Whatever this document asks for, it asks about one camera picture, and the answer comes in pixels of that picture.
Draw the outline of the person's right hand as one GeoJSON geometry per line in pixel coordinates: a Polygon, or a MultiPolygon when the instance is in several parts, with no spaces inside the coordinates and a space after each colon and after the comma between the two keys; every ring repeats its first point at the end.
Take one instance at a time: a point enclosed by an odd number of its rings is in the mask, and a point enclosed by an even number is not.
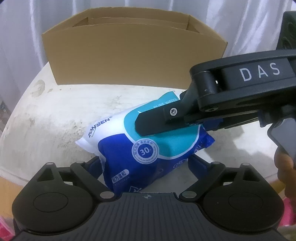
{"type": "Polygon", "coordinates": [[[285,184],[286,197],[295,200],[295,168],[292,158],[281,148],[277,148],[274,163],[278,169],[278,179],[285,184]]]}

